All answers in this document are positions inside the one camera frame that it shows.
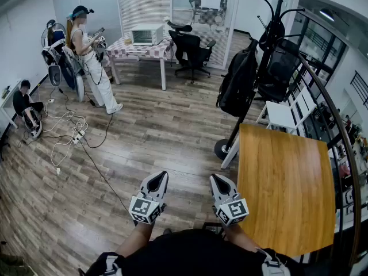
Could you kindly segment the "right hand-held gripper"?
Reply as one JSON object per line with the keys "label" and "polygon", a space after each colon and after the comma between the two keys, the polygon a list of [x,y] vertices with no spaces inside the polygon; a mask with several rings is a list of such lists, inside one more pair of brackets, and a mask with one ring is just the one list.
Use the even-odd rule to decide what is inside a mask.
{"label": "right hand-held gripper", "polygon": [[232,180],[220,174],[212,174],[210,185],[216,202],[216,216],[226,227],[243,221],[249,215],[246,199],[237,193]]}

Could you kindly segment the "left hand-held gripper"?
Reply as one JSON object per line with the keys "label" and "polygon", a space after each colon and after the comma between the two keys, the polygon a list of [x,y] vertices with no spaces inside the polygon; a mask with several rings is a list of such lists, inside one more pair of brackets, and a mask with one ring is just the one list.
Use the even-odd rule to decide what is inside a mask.
{"label": "left hand-held gripper", "polygon": [[134,221],[154,225],[166,207],[163,197],[167,185],[168,173],[166,171],[153,173],[143,179],[140,191],[132,197],[129,206],[129,214]]}

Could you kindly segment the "black backpack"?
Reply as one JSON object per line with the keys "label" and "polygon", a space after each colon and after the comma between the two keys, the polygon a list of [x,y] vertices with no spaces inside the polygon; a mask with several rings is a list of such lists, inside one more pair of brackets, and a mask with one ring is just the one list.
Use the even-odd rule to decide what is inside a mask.
{"label": "black backpack", "polygon": [[233,57],[219,88],[216,107],[234,117],[241,115],[255,81],[257,45],[258,41],[252,39],[247,48]]}

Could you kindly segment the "black coat rack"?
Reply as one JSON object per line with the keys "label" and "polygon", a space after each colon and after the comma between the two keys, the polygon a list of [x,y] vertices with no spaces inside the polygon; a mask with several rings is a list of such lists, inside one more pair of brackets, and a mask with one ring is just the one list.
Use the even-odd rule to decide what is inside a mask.
{"label": "black coat rack", "polygon": [[288,12],[297,12],[298,9],[288,9],[281,12],[283,0],[278,0],[276,9],[271,9],[271,20],[267,26],[264,28],[264,35],[262,36],[264,40],[259,40],[256,48],[256,61],[258,67],[256,69],[256,77],[254,84],[251,88],[250,95],[247,98],[247,102],[238,121],[232,131],[230,138],[219,140],[214,147],[214,152],[218,158],[221,160],[232,160],[237,153],[235,148],[235,137],[239,131],[240,124],[244,121],[249,108],[255,98],[256,92],[258,91],[258,85],[263,79],[266,72],[270,57],[275,49],[277,42],[286,38],[285,27],[282,23],[282,17]]}

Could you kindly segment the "person's right forearm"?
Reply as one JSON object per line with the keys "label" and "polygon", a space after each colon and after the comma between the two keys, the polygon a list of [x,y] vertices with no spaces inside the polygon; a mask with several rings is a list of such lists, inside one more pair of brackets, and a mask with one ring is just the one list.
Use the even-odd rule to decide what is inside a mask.
{"label": "person's right forearm", "polygon": [[260,249],[260,246],[242,230],[239,224],[223,225],[223,228],[229,242],[251,252],[257,252]]}

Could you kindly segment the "wooden table with white legs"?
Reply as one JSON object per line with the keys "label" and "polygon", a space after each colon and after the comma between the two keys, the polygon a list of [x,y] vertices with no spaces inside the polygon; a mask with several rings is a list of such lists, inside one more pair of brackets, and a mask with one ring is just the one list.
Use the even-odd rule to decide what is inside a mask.
{"label": "wooden table with white legs", "polygon": [[323,141],[240,126],[237,189],[249,215],[246,234],[263,248],[289,257],[330,246],[335,189]]}

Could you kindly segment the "person's black-clothed torso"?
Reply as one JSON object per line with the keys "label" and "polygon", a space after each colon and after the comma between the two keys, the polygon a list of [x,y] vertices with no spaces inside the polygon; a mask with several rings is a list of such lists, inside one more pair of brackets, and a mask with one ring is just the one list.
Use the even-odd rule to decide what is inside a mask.
{"label": "person's black-clothed torso", "polygon": [[85,276],[305,276],[302,265],[266,248],[252,252],[205,229],[157,237],[128,256],[104,252]]}

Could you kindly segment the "white wooden chair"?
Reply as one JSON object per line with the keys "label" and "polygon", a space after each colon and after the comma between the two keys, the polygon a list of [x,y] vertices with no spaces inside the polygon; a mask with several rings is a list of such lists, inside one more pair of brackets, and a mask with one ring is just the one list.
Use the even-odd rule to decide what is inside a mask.
{"label": "white wooden chair", "polygon": [[[265,122],[267,122],[267,129],[270,129],[275,125],[286,128],[289,133],[295,133],[300,125],[313,112],[316,106],[317,105],[308,90],[308,86],[304,86],[290,106],[266,101],[256,123],[260,123],[264,112],[267,112],[269,117],[268,120],[265,120]],[[294,121],[293,109],[296,109],[297,107],[300,109],[301,118],[298,121]]]}

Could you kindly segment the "light grey chair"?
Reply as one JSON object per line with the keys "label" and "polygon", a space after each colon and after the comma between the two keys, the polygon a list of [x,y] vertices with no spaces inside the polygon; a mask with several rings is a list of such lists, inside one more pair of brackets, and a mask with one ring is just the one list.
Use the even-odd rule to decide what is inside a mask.
{"label": "light grey chair", "polygon": [[77,99],[79,102],[82,102],[85,96],[85,86],[83,83],[84,71],[82,68],[82,63],[68,46],[65,45],[62,50],[64,53],[66,66],[68,67],[74,80]]}

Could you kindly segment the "black mesh office chair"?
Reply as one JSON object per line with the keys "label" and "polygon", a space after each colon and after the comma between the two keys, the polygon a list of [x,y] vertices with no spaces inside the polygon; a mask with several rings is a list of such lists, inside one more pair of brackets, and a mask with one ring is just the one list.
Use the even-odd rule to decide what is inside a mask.
{"label": "black mesh office chair", "polygon": [[283,102],[290,80],[301,64],[298,45],[285,38],[280,39],[270,57],[263,79],[258,85],[257,101]]}

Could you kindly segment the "black railing with wooden handrail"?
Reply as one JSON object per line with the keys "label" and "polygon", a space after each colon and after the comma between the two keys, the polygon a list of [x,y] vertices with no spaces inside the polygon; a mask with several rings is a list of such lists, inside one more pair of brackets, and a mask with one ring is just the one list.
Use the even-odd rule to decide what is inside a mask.
{"label": "black railing with wooden handrail", "polygon": [[327,106],[330,109],[330,112],[335,120],[335,124],[338,128],[338,135],[334,138],[329,138],[329,147],[333,147],[337,144],[337,142],[341,141],[346,149],[346,157],[347,161],[350,167],[350,174],[352,178],[352,200],[353,200],[353,221],[352,221],[352,227],[354,229],[353,232],[353,238],[350,243],[348,243],[348,247],[346,249],[342,249],[342,246],[340,245],[340,253],[343,254],[344,252],[348,253],[349,260],[348,263],[345,265],[346,273],[349,274],[352,270],[352,267],[356,261],[357,258],[357,249],[359,245],[359,239],[361,234],[361,187],[359,184],[358,179],[358,169],[357,169],[357,163],[355,161],[354,153],[351,148],[350,139],[348,137],[348,133],[345,129],[345,126],[343,124],[342,118],[340,117],[340,114],[331,98],[331,96],[328,94],[325,86],[320,81],[319,77],[314,73],[314,71],[311,69],[308,62],[303,57],[303,54],[299,53],[298,57],[301,60],[302,65],[305,67],[308,74],[312,77],[314,80],[316,86],[318,87],[321,96],[323,96]]}

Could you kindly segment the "pink checkered table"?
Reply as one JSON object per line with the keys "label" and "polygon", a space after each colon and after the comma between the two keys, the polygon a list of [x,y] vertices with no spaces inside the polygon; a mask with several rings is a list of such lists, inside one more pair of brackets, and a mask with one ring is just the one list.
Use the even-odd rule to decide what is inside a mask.
{"label": "pink checkered table", "polygon": [[160,63],[160,75],[162,90],[166,91],[166,67],[168,55],[171,54],[171,41],[163,39],[158,45],[133,45],[127,44],[126,39],[120,38],[106,49],[109,58],[109,66],[113,78],[117,85],[120,85],[120,78],[117,74],[116,63],[124,60],[156,60]]}

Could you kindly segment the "small grey fan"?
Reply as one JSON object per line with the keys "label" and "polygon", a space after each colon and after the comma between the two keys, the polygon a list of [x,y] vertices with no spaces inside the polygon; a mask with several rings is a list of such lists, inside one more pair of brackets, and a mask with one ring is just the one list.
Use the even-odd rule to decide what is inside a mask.
{"label": "small grey fan", "polygon": [[62,80],[62,71],[59,65],[51,64],[48,66],[48,76],[52,86],[59,87]]}

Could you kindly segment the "white toaster oven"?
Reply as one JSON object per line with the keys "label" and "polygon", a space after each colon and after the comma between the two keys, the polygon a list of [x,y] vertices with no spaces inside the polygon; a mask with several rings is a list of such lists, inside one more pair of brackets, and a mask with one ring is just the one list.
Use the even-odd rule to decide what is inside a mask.
{"label": "white toaster oven", "polygon": [[130,30],[133,45],[158,45],[164,39],[163,24],[140,24]]}

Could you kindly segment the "round pendant lamp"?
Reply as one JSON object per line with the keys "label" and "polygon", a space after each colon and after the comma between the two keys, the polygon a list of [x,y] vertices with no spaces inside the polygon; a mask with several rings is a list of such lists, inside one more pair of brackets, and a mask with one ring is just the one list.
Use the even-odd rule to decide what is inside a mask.
{"label": "round pendant lamp", "polygon": [[324,16],[326,19],[334,22],[334,15],[333,15],[333,12],[327,8],[322,8],[319,10],[319,13]]}

